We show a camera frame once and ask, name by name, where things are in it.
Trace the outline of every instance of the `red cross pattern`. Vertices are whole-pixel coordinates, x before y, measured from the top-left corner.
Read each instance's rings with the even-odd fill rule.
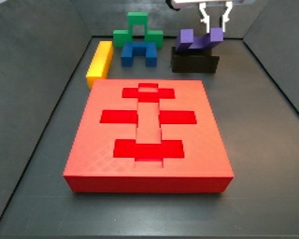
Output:
[[[185,158],[182,140],[162,140],[162,124],[197,124],[194,111],[159,110],[161,99],[175,99],[174,89],[140,83],[138,88],[123,89],[122,98],[138,99],[138,110],[104,110],[100,123],[136,124],[136,139],[116,140],[114,157],[138,162]]]
[[[95,82],[64,178],[76,192],[222,192],[234,172],[202,81]]]

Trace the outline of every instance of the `red block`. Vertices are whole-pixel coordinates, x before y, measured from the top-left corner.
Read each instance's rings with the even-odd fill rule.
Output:
[[[76,192],[222,192],[234,172],[202,82],[96,81],[64,178]]]

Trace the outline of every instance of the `toy block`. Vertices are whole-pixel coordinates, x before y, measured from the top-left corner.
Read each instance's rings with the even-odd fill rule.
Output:
[[[195,30],[182,29],[177,39],[177,51],[187,50],[195,42]]]
[[[75,192],[222,192],[234,179],[201,80],[95,82],[64,178]]]
[[[128,12],[127,21],[128,25],[144,25],[147,28],[148,14],[147,12]]]
[[[157,47],[162,48],[162,46],[163,46],[163,31],[148,30],[146,32],[144,41],[146,42],[155,42]]]
[[[107,79],[107,73],[114,57],[114,44],[111,41],[102,41],[86,74],[87,86],[92,89],[95,80]]]
[[[127,42],[131,42],[134,39],[132,33],[127,30],[115,30],[114,31],[114,43],[116,48],[122,48]]]
[[[153,42],[128,42],[122,50],[122,67],[134,65],[134,56],[146,57],[146,66],[158,66],[158,49]]]
[[[182,29],[177,39],[177,52],[213,49],[223,42],[222,28],[211,28],[205,36],[195,36],[194,29]]]
[[[158,49],[157,49],[157,44],[153,42],[147,43],[146,66],[147,67],[158,66]]]
[[[128,29],[114,31],[115,47],[122,48],[126,43],[132,42],[134,25],[144,26],[144,41],[155,42],[158,48],[163,46],[163,31],[148,30],[148,14],[146,12],[128,12]]]
[[[126,43],[122,50],[122,67],[132,67],[134,65],[134,45]]]
[[[177,52],[173,48],[173,72],[175,73],[215,73],[219,57],[211,56],[211,52]]]

